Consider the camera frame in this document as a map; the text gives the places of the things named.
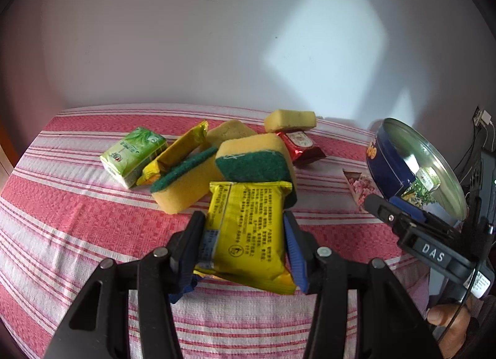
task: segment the open tin can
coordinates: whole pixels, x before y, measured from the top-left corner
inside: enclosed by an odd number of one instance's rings
[[[385,198],[401,197],[418,181],[452,218],[462,221],[467,217],[467,203],[455,173],[437,149],[405,123],[383,120],[367,149],[366,162]]]

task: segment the warning symbol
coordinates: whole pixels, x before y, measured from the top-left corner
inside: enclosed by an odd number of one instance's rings
[[[243,248],[238,244],[233,244],[231,247],[229,247],[229,254],[233,257],[239,257],[244,252],[245,251],[243,250]]]

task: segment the green tissue pack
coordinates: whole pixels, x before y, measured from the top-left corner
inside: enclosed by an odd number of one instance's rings
[[[131,188],[143,168],[167,148],[159,134],[138,127],[100,156],[106,171],[126,188]]]

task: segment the pink striped tablecloth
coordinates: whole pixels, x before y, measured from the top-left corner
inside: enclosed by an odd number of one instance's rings
[[[210,128],[239,119],[264,132],[268,112],[191,105],[112,105],[63,111],[22,156],[0,196],[0,318],[30,358],[43,357],[78,291],[104,257],[126,262],[166,244],[194,209],[160,211],[147,188],[123,189],[99,156],[138,126],[175,140],[201,120]],[[342,170],[366,171],[372,134],[318,120],[309,131],[327,158],[297,169],[293,212],[304,230],[346,259],[381,257],[425,307],[427,269],[396,247],[390,228],[359,213]],[[141,357],[136,295],[130,298],[130,345]],[[205,280],[173,306],[187,358],[300,358],[312,321],[314,296],[279,296]],[[349,297],[346,357],[353,355],[356,299]]]

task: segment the gold wrapper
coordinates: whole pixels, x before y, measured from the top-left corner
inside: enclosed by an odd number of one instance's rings
[[[167,173],[172,167],[179,164],[194,151],[194,149],[205,142],[207,130],[208,122],[202,121],[186,134],[175,140],[170,147],[143,169],[142,175],[136,184],[138,186],[142,184],[152,184],[155,180],[160,178],[161,174]]]

